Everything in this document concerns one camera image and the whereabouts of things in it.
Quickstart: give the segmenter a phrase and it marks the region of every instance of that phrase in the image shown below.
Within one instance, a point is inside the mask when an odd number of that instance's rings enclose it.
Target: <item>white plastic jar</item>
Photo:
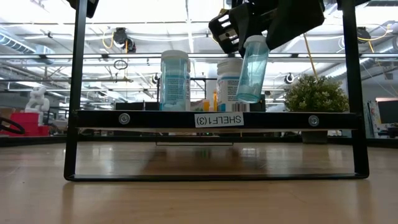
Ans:
[[[241,58],[226,58],[218,62],[217,111],[249,112],[249,103],[239,102],[236,97],[242,64]]]

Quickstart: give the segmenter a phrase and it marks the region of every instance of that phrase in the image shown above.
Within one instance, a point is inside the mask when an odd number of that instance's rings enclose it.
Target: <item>cable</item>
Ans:
[[[372,53],[374,53],[374,49],[373,49],[373,46],[372,46],[371,41],[368,41],[368,43],[369,43],[369,46],[370,46],[370,48],[371,48]],[[384,74],[384,77],[387,77],[387,75],[386,75],[386,73],[384,72],[384,69],[383,69],[383,67],[381,66],[380,62],[379,62],[378,60],[376,60],[376,62],[377,62],[377,64],[379,65],[379,67],[381,68],[381,70],[382,70],[382,72],[383,72],[383,74]],[[392,90],[394,90],[394,92],[398,95],[397,90],[391,85],[391,83],[389,83],[389,84],[390,84],[390,87],[392,88]]]
[[[390,91],[388,91],[386,88],[384,88],[384,86],[382,86],[377,80],[373,79],[373,76],[371,75],[371,73],[366,69],[366,67],[364,65],[362,65],[362,67],[365,69],[365,71],[368,73],[368,75],[372,78],[373,81],[375,81],[383,90],[385,90],[388,94],[390,94],[393,97],[397,97],[394,94],[392,94]]]
[[[305,35],[305,34],[304,34],[304,41],[305,41],[305,46],[307,47],[308,56],[310,57],[313,73],[315,75],[315,78],[318,80],[318,73],[317,73],[317,70],[315,69],[315,66],[313,64],[311,51],[310,51],[310,46],[308,45],[307,35]]]
[[[371,48],[372,53],[374,53],[372,43],[371,43],[370,41],[368,41],[368,43],[369,43],[369,46],[370,46],[370,48]]]
[[[112,32],[112,40],[111,40],[111,45],[110,45],[110,46],[107,46],[107,45],[105,44],[105,33],[104,33],[104,35],[103,35],[102,43],[103,43],[104,47],[106,47],[107,49],[111,49],[111,48],[113,47],[113,35],[114,35],[114,32]]]
[[[374,40],[379,40],[379,39],[381,39],[381,38],[383,38],[383,37],[385,37],[388,33],[390,32],[390,25],[387,25],[387,30],[386,30],[386,32],[382,35],[382,36],[380,36],[380,37],[376,37],[376,38],[373,38],[373,39],[364,39],[364,38],[360,38],[360,37],[358,37],[358,40],[365,40],[365,41],[374,41]]]

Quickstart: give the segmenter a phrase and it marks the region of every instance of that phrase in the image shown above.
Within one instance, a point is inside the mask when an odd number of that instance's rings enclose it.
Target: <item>barcode label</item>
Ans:
[[[235,103],[232,104],[232,112],[247,112],[248,105],[245,103]]]

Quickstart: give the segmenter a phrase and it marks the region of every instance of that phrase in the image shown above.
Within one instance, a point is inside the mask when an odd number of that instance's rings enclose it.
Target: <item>transparent vial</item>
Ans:
[[[251,36],[244,43],[244,48],[246,52],[236,97],[245,103],[257,103],[261,99],[269,56],[266,38],[262,35]]]

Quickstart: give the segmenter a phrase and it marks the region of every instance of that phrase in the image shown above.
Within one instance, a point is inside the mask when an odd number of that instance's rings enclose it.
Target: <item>wooden table surface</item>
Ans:
[[[366,180],[73,183],[64,144],[0,148],[0,223],[398,223],[398,150]],[[349,146],[83,142],[79,174],[349,172]]]

